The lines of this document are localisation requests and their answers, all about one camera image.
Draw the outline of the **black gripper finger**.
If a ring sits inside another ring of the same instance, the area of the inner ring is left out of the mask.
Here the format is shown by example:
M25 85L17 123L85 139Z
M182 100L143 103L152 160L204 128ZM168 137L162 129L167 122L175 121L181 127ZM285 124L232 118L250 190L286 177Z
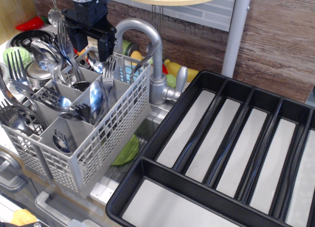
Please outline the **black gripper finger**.
M115 37L114 36L102 36L97 41L99 60L105 62L114 51Z
M81 52L88 45L87 35L83 32L83 28L66 26L66 30L73 47Z

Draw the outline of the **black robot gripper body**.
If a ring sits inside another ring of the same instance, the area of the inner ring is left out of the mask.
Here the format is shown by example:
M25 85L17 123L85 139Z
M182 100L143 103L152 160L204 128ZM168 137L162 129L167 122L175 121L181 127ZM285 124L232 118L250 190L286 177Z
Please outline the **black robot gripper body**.
M107 20L110 0L71 0L73 9L63 9L65 26L70 39L83 40L88 36L99 40L114 35L116 28Z

